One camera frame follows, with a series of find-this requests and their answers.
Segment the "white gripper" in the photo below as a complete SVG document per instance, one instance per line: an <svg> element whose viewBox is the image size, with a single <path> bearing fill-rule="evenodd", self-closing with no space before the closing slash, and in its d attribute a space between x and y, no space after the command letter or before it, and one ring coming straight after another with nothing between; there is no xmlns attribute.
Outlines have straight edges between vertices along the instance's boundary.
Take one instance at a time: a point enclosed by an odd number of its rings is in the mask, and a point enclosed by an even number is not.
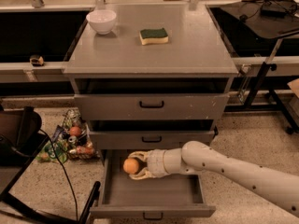
<svg viewBox="0 0 299 224"><path fill-rule="evenodd" d="M164 150L155 149L148 151L134 151L129 155L129 158L139 159L147 163L148 170L143 168L136 174L129 175L133 180L143 180L150 178L149 172L153 177L161 178L165 176L164 169Z"/></svg>

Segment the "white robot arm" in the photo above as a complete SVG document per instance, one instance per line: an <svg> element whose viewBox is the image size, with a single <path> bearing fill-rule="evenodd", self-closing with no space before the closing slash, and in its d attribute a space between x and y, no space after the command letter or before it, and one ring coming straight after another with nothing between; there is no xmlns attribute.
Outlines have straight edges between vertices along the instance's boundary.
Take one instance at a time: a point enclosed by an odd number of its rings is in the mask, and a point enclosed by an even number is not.
<svg viewBox="0 0 299 224"><path fill-rule="evenodd" d="M227 157L201 142L135 151L124 161L123 170L133 180L214 172L299 217L299 176Z"/></svg>

